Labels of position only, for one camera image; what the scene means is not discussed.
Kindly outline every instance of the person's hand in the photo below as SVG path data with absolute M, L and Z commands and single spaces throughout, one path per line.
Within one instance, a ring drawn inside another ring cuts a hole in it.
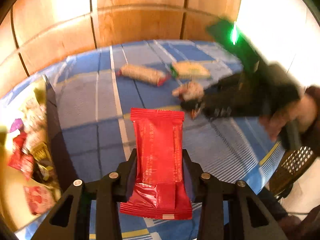
M 172 91 L 174 97 L 179 97 L 181 100 L 188 101 L 191 99 L 201 99 L 204 95 L 203 87 L 194 81 L 182 84 L 180 87 Z
M 292 102 L 283 109 L 277 111 L 273 116 L 261 116 L 259 121 L 270 136 L 276 141 L 282 127 L 287 122 L 297 119 L 300 133 L 304 133 L 314 122 L 317 116 L 317 105 L 308 94 L 303 95 L 300 101 Z

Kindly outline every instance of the table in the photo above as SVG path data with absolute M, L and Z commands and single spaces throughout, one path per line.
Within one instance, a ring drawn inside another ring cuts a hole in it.
M 94 181 L 115 171 L 135 148 L 131 107 L 175 110 L 179 105 L 171 96 L 179 81 L 171 79 L 162 87 L 153 87 L 118 77 L 115 71 L 127 62 L 168 71 L 170 63 L 183 60 L 202 61 L 210 70 L 212 79 L 199 81 L 204 87 L 242 69 L 239 59 L 212 42 L 133 42 L 69 56 L 24 80 L 0 100 L 0 107 L 9 109 L 25 87 L 46 74 L 56 92 L 60 124 L 73 165 L 80 179 Z M 280 143 L 268 139 L 257 118 L 209 123 L 203 116 L 194 121 L 186 116 L 183 125 L 183 148 L 192 161 L 220 180 L 245 180 L 255 193 L 270 179 L 284 154 Z M 185 221 L 119 214 L 123 238 L 194 239 L 201 204 L 192 206 L 193 219 Z M 95 239 L 95 202 L 91 215 L 90 239 Z M 18 232 L 19 238 L 30 239 L 43 217 Z

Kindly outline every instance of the perforated chair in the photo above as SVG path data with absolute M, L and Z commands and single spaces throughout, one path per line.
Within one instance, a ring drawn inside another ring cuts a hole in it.
M 312 165 L 317 156 L 310 147 L 298 151 L 286 151 L 276 172 L 269 181 L 270 191 L 278 199 L 287 197 L 296 182 Z

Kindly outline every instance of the green led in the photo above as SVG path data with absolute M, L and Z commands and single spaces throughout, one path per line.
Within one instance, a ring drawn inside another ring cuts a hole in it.
M 236 22 L 234 22 L 233 23 L 233 29 L 232 29 L 231 35 L 230 35 L 230 39 L 231 39 L 233 45 L 236 44 L 238 38 L 239 38 L 239 33 L 237 31 L 237 24 L 236 24 Z

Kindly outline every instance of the red snack package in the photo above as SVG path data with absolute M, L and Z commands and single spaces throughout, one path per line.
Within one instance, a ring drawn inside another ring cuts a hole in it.
M 55 204 L 51 192 L 44 186 L 23 187 L 29 209 L 33 215 L 43 214 Z
M 183 112 L 131 109 L 137 143 L 133 194 L 120 212 L 153 219 L 191 219 L 182 174 Z
M 8 166 L 15 168 L 16 170 L 20 171 L 21 169 L 21 157 L 23 155 L 23 152 L 21 151 L 22 146 L 27 138 L 27 134 L 23 131 L 20 132 L 20 134 L 13 138 L 13 147 L 12 151 L 13 154 L 10 157 L 10 160 L 8 162 Z
M 27 181 L 32 177 L 34 163 L 35 161 L 31 154 L 24 154 L 21 157 L 21 171 Z

